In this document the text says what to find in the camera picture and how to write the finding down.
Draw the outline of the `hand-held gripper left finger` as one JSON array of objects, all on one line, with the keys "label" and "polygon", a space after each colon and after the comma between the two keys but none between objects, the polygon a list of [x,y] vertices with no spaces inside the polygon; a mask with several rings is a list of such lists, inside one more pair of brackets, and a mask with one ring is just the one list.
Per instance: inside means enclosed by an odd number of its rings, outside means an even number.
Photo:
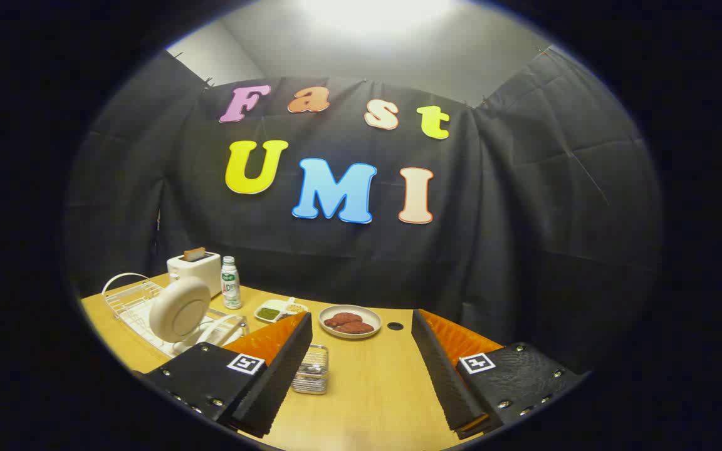
[{"label": "hand-held gripper left finger", "polygon": [[193,345],[139,378],[177,403],[232,430],[269,434],[312,339],[300,312],[228,345]]}]

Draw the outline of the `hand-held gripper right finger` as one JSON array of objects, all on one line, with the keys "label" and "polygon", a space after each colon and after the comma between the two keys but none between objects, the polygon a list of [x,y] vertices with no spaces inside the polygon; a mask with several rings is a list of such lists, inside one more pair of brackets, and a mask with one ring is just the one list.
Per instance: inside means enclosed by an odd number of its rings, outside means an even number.
[{"label": "hand-held gripper right finger", "polygon": [[421,309],[412,312],[411,334],[460,439],[532,417],[587,379],[534,345],[499,345]]}]

